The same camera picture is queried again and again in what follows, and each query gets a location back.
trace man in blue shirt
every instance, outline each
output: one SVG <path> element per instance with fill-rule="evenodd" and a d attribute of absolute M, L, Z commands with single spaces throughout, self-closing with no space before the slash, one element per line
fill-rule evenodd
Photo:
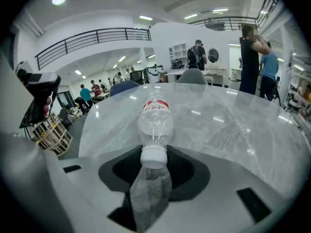
<path fill-rule="evenodd" d="M 260 97 L 264 98 L 264 95 L 266 95 L 267 99 L 272 101 L 273 89 L 276 83 L 276 73 L 278 71 L 278 61 L 276 54 L 271 50 L 270 42 L 268 42 L 267 45 L 270 48 L 270 53 L 268 55 L 262 55 L 260 61 L 260 69 L 262 70 Z"/>
<path fill-rule="evenodd" d="M 85 102 L 88 103 L 88 109 L 90 110 L 93 106 L 93 102 L 91 100 L 91 91 L 89 89 L 84 88 L 84 84 L 81 86 L 80 96 L 84 99 Z"/>

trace hand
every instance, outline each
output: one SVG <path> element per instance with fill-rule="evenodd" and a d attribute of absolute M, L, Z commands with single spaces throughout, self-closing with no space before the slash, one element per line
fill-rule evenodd
<path fill-rule="evenodd" d="M 47 99 L 47 104 L 44 105 L 43 110 L 44 110 L 44 117 L 48 117 L 49 116 L 49 105 L 51 103 L 51 99 L 48 98 Z"/>

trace railing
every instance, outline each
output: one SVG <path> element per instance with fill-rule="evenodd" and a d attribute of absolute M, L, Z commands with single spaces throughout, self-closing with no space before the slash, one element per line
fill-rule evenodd
<path fill-rule="evenodd" d="M 59 41 L 52 46 L 44 49 L 38 55 L 37 59 L 39 70 L 52 61 L 87 46 L 109 41 L 120 40 L 146 40 L 151 41 L 149 30 L 133 28 L 110 28 L 92 30 L 76 34 L 65 40 Z"/>
<path fill-rule="evenodd" d="M 214 17 L 195 21 L 190 24 L 206 27 L 215 31 L 241 30 L 243 24 L 253 24 L 256 27 L 258 26 L 256 18 L 252 17 Z"/>

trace black slot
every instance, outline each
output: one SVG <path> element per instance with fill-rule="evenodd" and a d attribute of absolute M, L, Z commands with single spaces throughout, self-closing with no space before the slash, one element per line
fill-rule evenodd
<path fill-rule="evenodd" d="M 271 213 L 269 208 L 251 188 L 239 190 L 237 194 L 256 223 L 260 222 Z"/>
<path fill-rule="evenodd" d="M 70 172 L 73 172 L 75 170 L 79 170 L 81 169 L 82 167 L 80 167 L 79 165 L 73 165 L 73 166 L 67 166 L 67 167 L 64 167 L 64 171 L 65 173 L 70 173 Z"/>

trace white bottle cap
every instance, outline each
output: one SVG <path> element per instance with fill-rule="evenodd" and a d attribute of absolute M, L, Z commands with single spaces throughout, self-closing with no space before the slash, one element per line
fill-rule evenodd
<path fill-rule="evenodd" d="M 167 164 L 166 149 L 159 145 L 148 145 L 142 149 L 140 163 L 146 168 L 160 169 Z"/>

